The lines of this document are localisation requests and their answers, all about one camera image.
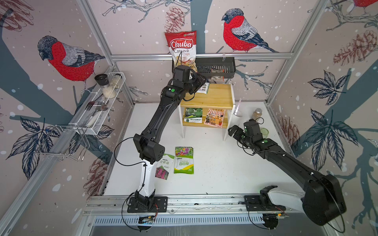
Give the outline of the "green flower seed bag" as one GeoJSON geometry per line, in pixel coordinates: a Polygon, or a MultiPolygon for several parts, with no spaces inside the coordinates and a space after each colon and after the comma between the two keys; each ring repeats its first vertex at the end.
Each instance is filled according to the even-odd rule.
{"type": "Polygon", "coordinates": [[[194,174],[193,147],[175,148],[174,174],[194,174]]]}

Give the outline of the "green white purple seed bag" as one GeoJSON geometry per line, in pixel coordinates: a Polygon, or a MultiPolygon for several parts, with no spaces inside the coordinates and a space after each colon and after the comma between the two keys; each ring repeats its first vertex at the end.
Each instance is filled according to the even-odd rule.
{"type": "Polygon", "coordinates": [[[167,180],[169,174],[172,172],[175,156],[171,154],[164,154],[157,164],[155,177],[162,180],[167,180]]]}

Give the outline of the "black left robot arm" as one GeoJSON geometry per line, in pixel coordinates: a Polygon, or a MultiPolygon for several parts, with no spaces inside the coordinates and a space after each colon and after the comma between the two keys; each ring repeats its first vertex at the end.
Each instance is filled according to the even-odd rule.
{"type": "Polygon", "coordinates": [[[165,153],[165,147],[159,144],[162,133],[186,94],[195,94],[205,82],[202,75],[188,66],[176,67],[173,78],[161,91],[160,102],[151,121],[141,134],[134,135],[133,142],[143,163],[140,187],[133,196],[138,210],[158,211],[155,202],[155,172],[156,164],[165,153]]]}

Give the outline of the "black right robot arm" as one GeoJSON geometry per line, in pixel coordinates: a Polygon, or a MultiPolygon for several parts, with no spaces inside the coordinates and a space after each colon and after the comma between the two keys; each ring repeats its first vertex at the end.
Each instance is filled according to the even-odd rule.
{"type": "Polygon", "coordinates": [[[265,139],[259,123],[251,119],[240,128],[228,129],[243,149],[249,148],[254,155],[273,163],[290,176],[301,188],[301,192],[277,190],[268,191],[268,199],[274,205],[283,205],[300,212],[317,225],[323,226],[347,211],[339,181],[331,174],[323,175],[304,165],[285,152],[276,142],[265,139]]]}

